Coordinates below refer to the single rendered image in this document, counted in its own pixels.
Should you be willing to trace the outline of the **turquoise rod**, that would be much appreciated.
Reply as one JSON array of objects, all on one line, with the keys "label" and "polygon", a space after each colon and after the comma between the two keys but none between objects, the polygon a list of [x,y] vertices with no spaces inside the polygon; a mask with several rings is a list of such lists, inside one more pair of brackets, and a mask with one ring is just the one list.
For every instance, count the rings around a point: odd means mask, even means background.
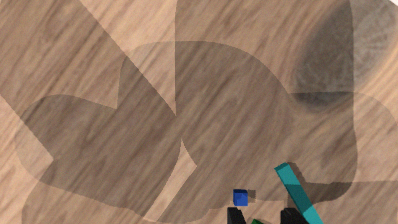
[{"label": "turquoise rod", "polygon": [[323,224],[291,167],[286,162],[274,168],[300,214],[310,224]]}]

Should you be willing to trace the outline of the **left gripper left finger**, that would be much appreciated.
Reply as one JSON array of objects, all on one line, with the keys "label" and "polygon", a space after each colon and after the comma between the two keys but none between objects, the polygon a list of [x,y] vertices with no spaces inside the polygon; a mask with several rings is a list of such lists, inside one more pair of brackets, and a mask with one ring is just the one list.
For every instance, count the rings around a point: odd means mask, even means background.
[{"label": "left gripper left finger", "polygon": [[227,207],[227,224],[246,224],[242,211],[237,207]]}]

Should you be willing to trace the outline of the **small blue block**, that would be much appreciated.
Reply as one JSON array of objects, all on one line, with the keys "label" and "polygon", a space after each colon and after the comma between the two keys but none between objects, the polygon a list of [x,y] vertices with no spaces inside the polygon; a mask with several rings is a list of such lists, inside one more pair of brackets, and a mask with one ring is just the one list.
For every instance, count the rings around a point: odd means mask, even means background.
[{"label": "small blue block", "polygon": [[246,189],[233,189],[234,206],[248,206],[248,193]]}]

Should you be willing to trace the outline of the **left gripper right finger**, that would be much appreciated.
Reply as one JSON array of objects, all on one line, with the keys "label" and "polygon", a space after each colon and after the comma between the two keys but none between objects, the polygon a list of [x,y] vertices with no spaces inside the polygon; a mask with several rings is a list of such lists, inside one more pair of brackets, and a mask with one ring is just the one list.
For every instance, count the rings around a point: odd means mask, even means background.
[{"label": "left gripper right finger", "polygon": [[284,208],[280,212],[280,224],[310,224],[295,208]]}]

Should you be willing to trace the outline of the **green rod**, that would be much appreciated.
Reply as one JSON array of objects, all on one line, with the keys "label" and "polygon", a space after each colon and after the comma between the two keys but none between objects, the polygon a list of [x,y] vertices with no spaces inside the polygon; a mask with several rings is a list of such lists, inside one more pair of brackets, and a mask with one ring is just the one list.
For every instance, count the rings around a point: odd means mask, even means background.
[{"label": "green rod", "polygon": [[253,219],[251,224],[264,224],[264,223],[262,223],[262,222],[260,222],[260,221],[258,221],[256,219]]}]

